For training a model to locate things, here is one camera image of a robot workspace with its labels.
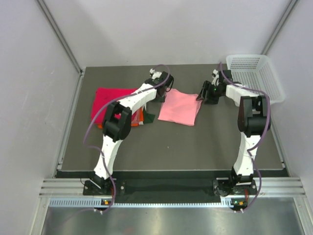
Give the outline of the light pink t-shirt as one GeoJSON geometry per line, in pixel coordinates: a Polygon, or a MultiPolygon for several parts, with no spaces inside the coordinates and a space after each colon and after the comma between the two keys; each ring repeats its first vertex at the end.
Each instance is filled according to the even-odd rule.
{"type": "Polygon", "coordinates": [[[166,93],[157,119],[194,126],[202,103],[197,97],[197,94],[185,94],[177,89],[171,89],[166,93]]]}

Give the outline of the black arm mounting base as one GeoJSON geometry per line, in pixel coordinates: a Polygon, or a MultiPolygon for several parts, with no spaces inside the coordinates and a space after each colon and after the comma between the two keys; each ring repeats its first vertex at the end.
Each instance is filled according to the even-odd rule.
{"type": "MultiPolygon", "coordinates": [[[[254,180],[251,188],[240,193],[217,193],[217,183],[227,181],[230,174],[229,170],[116,171],[112,178],[118,203],[209,202],[219,196],[256,194],[254,180]]],[[[85,182],[84,195],[113,194],[103,194],[90,179],[85,182]]]]}

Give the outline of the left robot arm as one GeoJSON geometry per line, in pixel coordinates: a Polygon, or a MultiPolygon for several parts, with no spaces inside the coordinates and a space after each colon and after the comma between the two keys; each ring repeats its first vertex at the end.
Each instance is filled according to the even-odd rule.
{"type": "Polygon", "coordinates": [[[105,111],[102,122],[102,147],[88,146],[99,151],[99,158],[90,181],[100,194],[115,192],[113,165],[122,141],[131,131],[132,115],[148,102],[163,96],[174,78],[169,72],[150,70],[150,78],[131,94],[109,101],[97,115],[105,111]]]}

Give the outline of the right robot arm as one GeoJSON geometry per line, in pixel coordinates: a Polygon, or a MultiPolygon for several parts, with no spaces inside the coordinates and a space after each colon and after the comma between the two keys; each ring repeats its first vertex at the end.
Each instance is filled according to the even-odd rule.
{"type": "Polygon", "coordinates": [[[197,100],[216,105],[225,96],[238,106],[237,125],[241,141],[237,160],[227,181],[219,181],[217,193],[241,193],[253,186],[257,149],[270,129],[270,100],[264,92],[245,87],[232,79],[230,70],[213,70],[212,81],[204,81],[197,100]]]}

